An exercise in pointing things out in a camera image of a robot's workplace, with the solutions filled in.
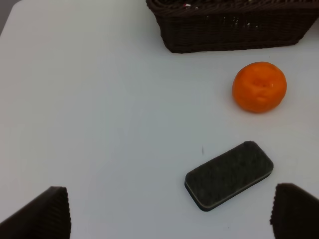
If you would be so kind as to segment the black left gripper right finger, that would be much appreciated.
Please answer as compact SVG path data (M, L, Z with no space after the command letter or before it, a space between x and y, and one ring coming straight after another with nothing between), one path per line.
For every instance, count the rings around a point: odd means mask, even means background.
M270 224L276 239L317 239L319 199L295 184L278 184Z

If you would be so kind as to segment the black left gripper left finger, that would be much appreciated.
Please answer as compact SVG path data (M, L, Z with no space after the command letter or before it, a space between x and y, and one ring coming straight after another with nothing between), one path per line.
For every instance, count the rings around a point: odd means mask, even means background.
M2 239L69 239L67 188L51 186L0 223Z

